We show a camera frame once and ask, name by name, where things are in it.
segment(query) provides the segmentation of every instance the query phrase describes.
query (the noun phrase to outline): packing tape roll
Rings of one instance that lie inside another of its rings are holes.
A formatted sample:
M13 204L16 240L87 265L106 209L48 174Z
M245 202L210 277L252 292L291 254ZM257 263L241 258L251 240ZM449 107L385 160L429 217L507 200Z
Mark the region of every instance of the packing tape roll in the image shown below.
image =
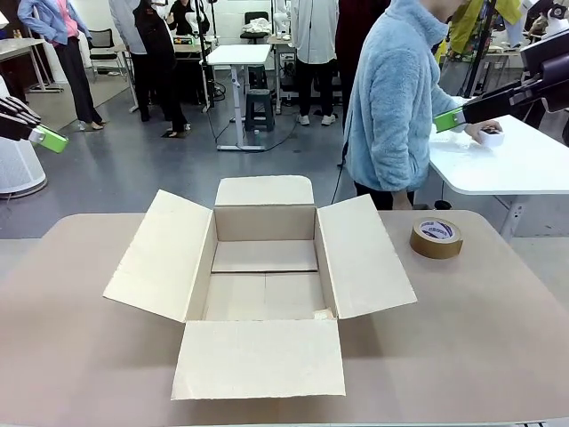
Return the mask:
M439 218L422 218L415 222L409 242L413 251L435 260L446 260L462 249L462 234L453 223Z

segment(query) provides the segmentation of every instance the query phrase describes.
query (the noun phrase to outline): yellow jacket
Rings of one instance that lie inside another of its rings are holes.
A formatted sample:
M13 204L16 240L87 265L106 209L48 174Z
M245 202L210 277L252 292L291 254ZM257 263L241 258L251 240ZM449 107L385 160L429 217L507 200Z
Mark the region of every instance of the yellow jacket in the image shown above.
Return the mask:
M451 49L453 51L457 53L464 51L472 31L475 29L484 1L470 0L453 15L451 23ZM504 20L510 24L515 24L522 18L522 13L519 11L520 4L521 0L497 0L496 11Z

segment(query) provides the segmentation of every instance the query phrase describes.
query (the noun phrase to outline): light blue fleece jacket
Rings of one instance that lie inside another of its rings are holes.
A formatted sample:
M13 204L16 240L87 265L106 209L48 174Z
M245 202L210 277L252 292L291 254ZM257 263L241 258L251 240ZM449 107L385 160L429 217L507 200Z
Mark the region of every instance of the light blue fleece jacket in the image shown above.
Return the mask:
M79 31L84 33L87 38L91 38L91 33L89 33L87 26L69 0L67 4L69 17L77 23ZM34 6L37 9L39 19L34 17ZM18 18L26 27L40 36L44 36L48 42L68 43L68 29L61 15L57 0L21 0L18 7Z
M392 0L365 39L344 136L355 182L415 191L427 179L433 116L458 107L431 53L447 30L419 0Z

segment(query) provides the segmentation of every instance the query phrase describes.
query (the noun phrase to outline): cardboard box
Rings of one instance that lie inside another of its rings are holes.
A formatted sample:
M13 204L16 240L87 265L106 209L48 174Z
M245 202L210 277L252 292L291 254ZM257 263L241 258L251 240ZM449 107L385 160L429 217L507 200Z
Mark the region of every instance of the cardboard box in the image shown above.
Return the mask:
M172 399L345 395L337 321L417 301L369 196L299 176L159 191L104 296L186 323Z

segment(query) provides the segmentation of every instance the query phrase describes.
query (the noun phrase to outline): table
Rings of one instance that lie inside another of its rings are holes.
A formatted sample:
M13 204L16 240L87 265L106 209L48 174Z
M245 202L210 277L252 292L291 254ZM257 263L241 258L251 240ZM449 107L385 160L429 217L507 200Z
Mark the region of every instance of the table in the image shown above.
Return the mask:
M465 133L431 134L430 163L457 193L497 197L508 209L501 235L510 240L531 195L569 194L569 148L512 116L498 118L505 141L483 147ZM515 196L511 205L501 196Z
M287 49L290 52L294 52L294 48L292 47L292 42L285 41L282 38L278 38L276 36L269 36L267 39L267 43L271 44L275 48L275 92L276 92L276 113L280 115L283 111L283 100L282 100L282 91L281 91L281 55L280 51L282 49Z
M63 89L61 88L48 88L45 86L44 78L42 73L40 73L39 67L37 66L37 58L41 58L37 53L37 46L43 44L44 40L41 38L6 38L5 40L0 40L0 62L5 60L10 60L18 56L28 55L32 60L32 65L34 67L34 72L36 73L37 83L39 84L39 89L30 89L30 93L61 93ZM41 61L44 73L47 75L44 63Z
M419 302L340 321L346 397L170 401L184 326L102 298L142 214L59 222L0 285L0 423L510 423L569 415L569 314L472 212L459 257L381 213Z
M228 44L218 47L207 56L211 66L229 65L231 67L231 83L233 84L233 102L235 105L236 145L218 145L219 151L264 151L261 145L244 145L243 117L239 102L239 77L237 67L243 66L245 73L245 91L249 86L249 70L251 65L263 65L270 52L269 44Z
M206 45L209 45L209 47L211 49L211 42L206 41ZM129 111L131 113L133 113L134 111L139 109L139 103L136 99L136 92L134 90L134 82L136 81L135 75L134 75L133 70L129 68L128 60L126 59L126 54L128 51L126 50L126 46L124 46L124 44L118 44L117 46L112 48L112 51L117 52L117 53L121 53L121 55L123 56L123 62L124 62L124 65L126 66L126 76L128 79L128 85L131 89L131 95L132 95L132 99L134 101L134 105L129 108ZM201 58L202 46L200 44L175 44L174 45L174 51L176 53L199 53L200 54L200 58L176 58L176 60L179 60L179 61L200 62L202 60L202 58ZM210 103L209 93L207 91L207 81L205 79L205 73L204 73L203 68L202 68L202 78L203 78L204 96L205 96L205 106L204 106L203 112L205 113L208 109L210 109L211 103Z

